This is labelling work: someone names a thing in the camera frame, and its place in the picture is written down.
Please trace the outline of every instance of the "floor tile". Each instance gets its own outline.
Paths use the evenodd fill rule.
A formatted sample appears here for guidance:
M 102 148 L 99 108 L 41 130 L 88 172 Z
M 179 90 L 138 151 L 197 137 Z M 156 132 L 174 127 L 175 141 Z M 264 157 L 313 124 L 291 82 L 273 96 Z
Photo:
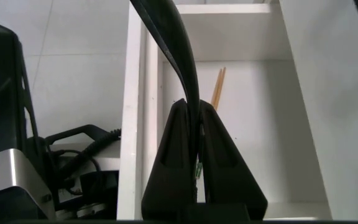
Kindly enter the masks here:
M 24 57 L 25 69 L 27 70 L 27 79 L 29 80 L 30 90 L 34 86 L 35 77 L 37 76 L 39 58 L 39 56 Z
M 205 4 L 205 0 L 173 0 L 175 4 Z
M 0 25 L 13 30 L 24 55 L 40 55 L 52 0 L 0 0 Z
M 54 0 L 43 55 L 121 54 L 128 0 Z
M 121 127 L 124 55 L 41 56 L 33 89 L 38 130 L 45 137 L 94 124 Z M 86 142 L 76 136 L 62 142 Z
M 207 4 L 251 4 L 254 0 L 206 0 Z

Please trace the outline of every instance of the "silver metal panel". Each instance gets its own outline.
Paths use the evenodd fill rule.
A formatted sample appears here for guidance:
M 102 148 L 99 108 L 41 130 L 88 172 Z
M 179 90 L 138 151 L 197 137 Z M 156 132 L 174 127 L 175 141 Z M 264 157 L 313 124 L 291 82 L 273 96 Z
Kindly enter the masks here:
M 27 191 L 48 219 L 55 219 L 53 200 L 43 201 L 45 195 L 51 195 L 48 187 L 23 152 L 18 149 L 0 152 L 0 190 L 9 187 L 20 187 Z
M 62 150 L 62 149 L 73 149 L 76 151 L 83 151 L 91 143 L 72 143 L 72 144 L 56 144 L 50 146 L 52 151 Z M 66 153 L 59 157 L 59 166 L 63 166 L 70 159 L 77 156 L 75 153 Z M 92 156 L 98 162 L 101 171 L 107 170 L 119 170 L 120 165 L 120 141 L 116 141 L 110 144 L 108 147 L 103 149 L 97 155 Z M 81 167 L 80 170 L 75 172 L 76 175 L 83 175 L 89 172 L 94 172 L 95 168 L 92 162 L 88 161 L 86 164 Z
M 92 215 L 92 214 L 98 213 L 100 211 L 103 211 L 106 208 L 107 208 L 107 205 L 104 203 L 93 203 L 91 205 L 85 205 L 77 211 L 77 217 L 81 218 L 81 217 L 84 217 L 87 215 Z

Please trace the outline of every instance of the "black device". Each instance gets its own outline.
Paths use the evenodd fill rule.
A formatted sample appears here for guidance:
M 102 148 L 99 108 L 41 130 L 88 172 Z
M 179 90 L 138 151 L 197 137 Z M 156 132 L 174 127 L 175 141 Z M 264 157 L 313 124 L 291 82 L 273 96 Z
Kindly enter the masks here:
M 178 74 L 187 99 L 171 107 L 144 192 L 143 219 L 263 219 L 263 192 L 215 109 L 200 101 L 193 52 L 176 6 L 159 0 L 131 3 Z M 196 203 L 197 155 L 203 163 L 206 204 Z
M 32 127 L 30 138 L 26 119 Z M 80 133 L 94 140 L 85 150 L 50 150 L 55 141 Z M 21 43 L 13 31 L 0 26 L 0 223 L 17 219 L 54 220 L 57 210 L 76 211 L 99 204 L 103 204 L 101 212 L 87 218 L 115 219 L 118 171 L 100 170 L 92 156 L 120 137 L 120 129 L 107 132 L 90 124 L 45 139 L 39 137 Z M 58 157 L 66 152 L 78 155 L 63 167 L 57 167 Z M 74 193 L 71 175 L 88 160 L 93 161 L 96 172 L 75 177 L 81 182 L 82 192 Z M 59 189 L 80 197 L 60 203 Z

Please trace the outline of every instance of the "white shelf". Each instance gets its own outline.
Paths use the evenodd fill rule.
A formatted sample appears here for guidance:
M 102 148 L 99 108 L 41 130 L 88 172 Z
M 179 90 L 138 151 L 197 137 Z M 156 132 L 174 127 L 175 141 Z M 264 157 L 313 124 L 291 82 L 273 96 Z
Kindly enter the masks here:
M 211 100 L 219 69 L 227 68 L 218 114 L 267 197 L 267 218 L 330 218 L 280 6 L 178 10 L 201 99 Z M 184 98 L 176 73 L 144 30 L 131 8 L 117 211 L 126 220 L 141 218 L 142 193 L 170 107 Z

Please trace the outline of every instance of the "white cabinet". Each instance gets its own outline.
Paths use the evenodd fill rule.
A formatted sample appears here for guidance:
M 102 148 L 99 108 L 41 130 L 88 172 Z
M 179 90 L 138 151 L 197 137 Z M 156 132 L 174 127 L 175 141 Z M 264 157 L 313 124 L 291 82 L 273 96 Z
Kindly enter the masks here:
M 319 36 L 314 39 L 316 24 L 308 23 L 314 15 L 307 12 L 308 7 L 294 2 L 281 2 L 283 10 L 279 4 L 177 7 L 195 56 L 202 100 L 210 101 L 219 69 L 227 68 L 218 114 L 264 191 L 268 200 L 265 218 L 330 219 L 331 211 L 337 215 L 334 218 L 342 218 L 338 209 L 344 205 L 338 203 L 349 203 L 357 194 L 351 193 L 354 185 L 342 186 L 342 192 L 334 192 L 334 188 L 349 184 L 337 180 L 357 181 L 357 177 L 346 177 L 353 168 L 346 170 L 346 164 L 357 166 L 358 161 L 334 155 L 342 152 L 339 148 L 358 149 L 358 120 L 348 120 L 345 124 L 349 126 L 341 123 L 351 119 L 347 116 L 358 107 L 358 95 L 352 85 L 344 89 L 344 96 L 335 95 L 339 93 L 335 90 L 340 82 L 358 82 L 351 76 L 358 67 L 338 70 L 349 74 L 346 80 L 330 79 L 327 73 L 333 69 L 333 61 L 318 58 L 313 52 L 319 49 L 312 45 L 324 48 L 326 57 L 331 47 L 345 46 L 329 45 Z M 354 16 L 356 8 L 347 9 Z M 324 24 L 329 18 L 321 19 Z M 326 35 L 324 29 L 317 31 Z M 303 42 L 306 35 L 313 38 Z M 132 7 L 126 57 L 117 217 L 127 220 L 141 219 L 142 194 L 170 107 L 185 95 L 173 68 Z M 336 104 L 325 104 L 332 103 L 334 97 L 338 97 Z M 351 101 L 352 105 L 342 105 Z M 331 113 L 327 111 L 330 107 L 343 117 L 322 119 L 321 113 Z M 348 153 L 358 159 L 355 151 Z
M 281 5 L 332 216 L 358 220 L 358 12 L 351 0 Z

